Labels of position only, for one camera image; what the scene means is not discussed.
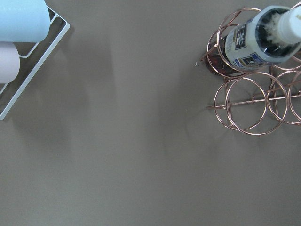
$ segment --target bottle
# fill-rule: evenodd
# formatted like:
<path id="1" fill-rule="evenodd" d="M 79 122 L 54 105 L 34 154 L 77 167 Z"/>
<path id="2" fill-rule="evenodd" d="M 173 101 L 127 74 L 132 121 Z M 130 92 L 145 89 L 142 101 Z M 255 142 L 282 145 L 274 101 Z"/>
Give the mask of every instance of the bottle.
<path id="1" fill-rule="evenodd" d="M 242 71 L 287 61 L 301 47 L 301 7 L 269 6 L 226 37 L 223 55 Z"/>

